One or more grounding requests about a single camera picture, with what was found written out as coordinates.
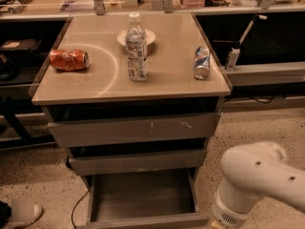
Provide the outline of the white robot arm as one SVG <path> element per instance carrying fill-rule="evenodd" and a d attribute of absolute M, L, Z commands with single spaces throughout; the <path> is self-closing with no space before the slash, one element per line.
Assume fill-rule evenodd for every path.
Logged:
<path fill-rule="evenodd" d="M 214 194 L 215 220 L 227 229 L 238 229 L 263 198 L 277 199 L 305 212 L 305 171 L 288 164 L 277 143 L 264 141 L 237 145 L 220 160 L 223 178 Z"/>

